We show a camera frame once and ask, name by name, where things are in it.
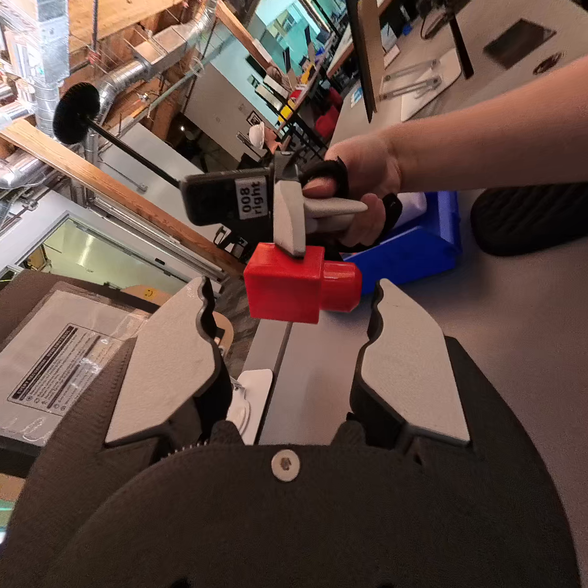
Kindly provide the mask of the black desk stand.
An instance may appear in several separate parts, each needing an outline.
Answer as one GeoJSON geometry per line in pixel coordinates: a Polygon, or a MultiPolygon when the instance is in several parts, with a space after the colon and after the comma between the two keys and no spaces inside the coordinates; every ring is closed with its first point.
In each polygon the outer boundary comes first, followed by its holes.
{"type": "Polygon", "coordinates": [[[469,2],[470,1],[416,1],[416,9],[422,19],[420,30],[422,40],[433,38],[445,25],[448,25],[452,34],[462,74],[466,80],[469,80],[474,76],[474,68],[457,21],[457,14],[465,8],[469,2]],[[436,20],[427,28],[427,30],[425,30],[426,19],[431,13],[437,14],[436,20]]]}

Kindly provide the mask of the white bottle black cap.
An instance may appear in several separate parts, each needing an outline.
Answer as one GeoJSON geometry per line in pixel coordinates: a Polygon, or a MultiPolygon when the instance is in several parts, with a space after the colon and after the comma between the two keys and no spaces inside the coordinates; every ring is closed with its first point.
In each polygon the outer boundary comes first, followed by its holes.
{"type": "Polygon", "coordinates": [[[394,228],[399,228],[414,221],[427,212],[428,202],[424,192],[405,192],[398,194],[401,202],[401,215],[394,228]]]}

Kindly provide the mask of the black floor lamp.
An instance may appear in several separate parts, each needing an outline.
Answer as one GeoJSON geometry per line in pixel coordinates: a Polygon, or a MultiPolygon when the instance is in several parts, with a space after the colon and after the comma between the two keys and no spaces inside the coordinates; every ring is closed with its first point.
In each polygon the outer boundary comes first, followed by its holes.
{"type": "Polygon", "coordinates": [[[59,100],[55,109],[52,123],[55,138],[64,145],[74,145],[83,142],[89,131],[93,130],[168,184],[179,188],[179,180],[102,128],[97,122],[99,111],[98,90],[88,82],[73,85],[59,100]]]}

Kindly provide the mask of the black monitor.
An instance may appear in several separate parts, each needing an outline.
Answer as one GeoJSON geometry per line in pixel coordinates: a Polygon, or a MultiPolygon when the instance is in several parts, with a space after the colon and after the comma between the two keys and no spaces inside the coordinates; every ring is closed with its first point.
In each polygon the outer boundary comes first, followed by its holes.
{"type": "Polygon", "coordinates": [[[352,42],[359,66],[367,120],[378,111],[384,51],[377,1],[346,1],[352,42]]]}

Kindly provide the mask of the white monitor stand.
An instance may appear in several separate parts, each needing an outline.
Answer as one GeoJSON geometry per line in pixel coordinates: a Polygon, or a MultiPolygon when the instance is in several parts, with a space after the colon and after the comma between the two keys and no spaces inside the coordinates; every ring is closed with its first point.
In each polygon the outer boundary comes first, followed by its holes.
{"type": "Polygon", "coordinates": [[[459,52],[449,49],[438,58],[384,74],[376,104],[399,98],[400,119],[406,122],[452,86],[461,74],[459,52]]]}

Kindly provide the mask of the framed instruction sign board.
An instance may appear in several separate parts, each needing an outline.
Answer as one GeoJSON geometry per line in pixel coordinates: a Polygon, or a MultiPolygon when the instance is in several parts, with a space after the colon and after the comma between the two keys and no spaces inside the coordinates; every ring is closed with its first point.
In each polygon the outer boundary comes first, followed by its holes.
{"type": "Polygon", "coordinates": [[[51,287],[1,349],[2,449],[36,458],[74,408],[98,397],[99,377],[126,351],[114,407],[101,410],[106,431],[99,443],[109,447],[105,437],[136,337],[154,313],[68,283],[51,287]]]}

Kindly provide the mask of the blue plastic bin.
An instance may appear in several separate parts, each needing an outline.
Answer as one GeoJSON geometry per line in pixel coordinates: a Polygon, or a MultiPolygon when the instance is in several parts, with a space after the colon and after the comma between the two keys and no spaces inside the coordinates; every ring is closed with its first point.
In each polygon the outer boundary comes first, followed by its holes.
{"type": "Polygon", "coordinates": [[[454,269],[462,254],[459,199],[456,191],[427,192],[424,214],[395,226],[366,251],[342,254],[362,272],[362,294],[371,293],[378,280],[396,285],[414,282],[454,269]]]}

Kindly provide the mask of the wooden post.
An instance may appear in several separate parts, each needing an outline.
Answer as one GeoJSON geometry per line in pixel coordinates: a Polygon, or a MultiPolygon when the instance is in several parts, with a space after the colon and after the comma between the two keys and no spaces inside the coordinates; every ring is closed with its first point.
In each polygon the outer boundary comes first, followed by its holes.
{"type": "Polygon", "coordinates": [[[17,119],[6,128],[2,128],[1,136],[71,179],[76,179],[84,187],[122,205],[228,275],[243,277],[245,265],[237,261],[230,253],[219,249],[187,224],[45,135],[27,120],[17,119]]]}

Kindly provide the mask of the person's right hand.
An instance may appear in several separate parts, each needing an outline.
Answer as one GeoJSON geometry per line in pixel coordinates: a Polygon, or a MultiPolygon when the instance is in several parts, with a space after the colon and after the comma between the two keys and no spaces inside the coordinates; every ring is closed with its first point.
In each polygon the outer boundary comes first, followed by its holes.
{"type": "Polygon", "coordinates": [[[372,246],[385,227],[384,198],[401,190],[400,168],[385,136],[360,135],[336,143],[326,151],[324,160],[344,163],[349,185],[347,197],[367,206],[336,240],[346,247],[372,246]]]}

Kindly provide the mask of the red plastic block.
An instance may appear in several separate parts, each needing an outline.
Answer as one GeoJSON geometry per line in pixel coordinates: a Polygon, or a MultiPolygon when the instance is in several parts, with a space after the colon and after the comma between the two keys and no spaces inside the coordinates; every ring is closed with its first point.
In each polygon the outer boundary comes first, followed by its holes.
{"type": "Polygon", "coordinates": [[[294,258],[274,243],[259,243],[244,271],[251,316],[317,324],[321,311],[353,311],[362,297],[362,273],[325,254],[322,246],[307,246],[294,258]]]}

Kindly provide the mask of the white stand base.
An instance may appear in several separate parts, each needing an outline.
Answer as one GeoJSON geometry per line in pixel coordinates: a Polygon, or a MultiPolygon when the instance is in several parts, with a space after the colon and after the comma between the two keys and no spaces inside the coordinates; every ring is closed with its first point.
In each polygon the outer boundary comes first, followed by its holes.
{"type": "Polygon", "coordinates": [[[254,445],[262,428],[273,372],[243,371],[239,378],[231,378],[231,383],[232,401],[226,419],[236,426],[245,445],[254,445]]]}

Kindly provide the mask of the red bin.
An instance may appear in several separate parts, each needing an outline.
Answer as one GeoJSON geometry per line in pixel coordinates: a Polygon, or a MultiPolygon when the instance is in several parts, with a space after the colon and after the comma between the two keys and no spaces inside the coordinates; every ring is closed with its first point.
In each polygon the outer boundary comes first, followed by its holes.
{"type": "Polygon", "coordinates": [[[332,138],[342,106],[341,94],[333,87],[324,91],[317,99],[318,117],[315,121],[315,129],[321,138],[325,140],[332,138]]]}

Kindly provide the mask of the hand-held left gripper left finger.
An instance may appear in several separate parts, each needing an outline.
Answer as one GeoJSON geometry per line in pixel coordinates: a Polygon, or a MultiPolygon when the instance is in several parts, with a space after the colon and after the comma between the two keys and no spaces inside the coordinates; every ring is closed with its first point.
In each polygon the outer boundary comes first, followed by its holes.
{"type": "Polygon", "coordinates": [[[210,280],[197,277],[141,327],[105,437],[109,447],[158,437],[170,448],[210,438],[232,383],[215,342],[210,280]]]}

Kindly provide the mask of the black square pad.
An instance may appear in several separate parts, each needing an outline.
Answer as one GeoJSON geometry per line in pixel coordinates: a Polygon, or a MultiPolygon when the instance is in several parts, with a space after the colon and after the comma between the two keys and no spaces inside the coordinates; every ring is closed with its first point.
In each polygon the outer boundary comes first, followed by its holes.
{"type": "Polygon", "coordinates": [[[490,41],[483,53],[504,70],[509,70],[556,34],[553,28],[520,18],[490,41]]]}

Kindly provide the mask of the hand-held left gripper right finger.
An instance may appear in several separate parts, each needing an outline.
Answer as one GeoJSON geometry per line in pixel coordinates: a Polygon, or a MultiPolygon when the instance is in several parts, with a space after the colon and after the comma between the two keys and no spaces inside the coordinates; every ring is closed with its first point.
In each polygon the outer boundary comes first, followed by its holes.
{"type": "Polygon", "coordinates": [[[466,447],[471,437],[445,336],[387,279],[376,285],[350,390],[368,446],[404,451],[416,438],[466,447]]]}

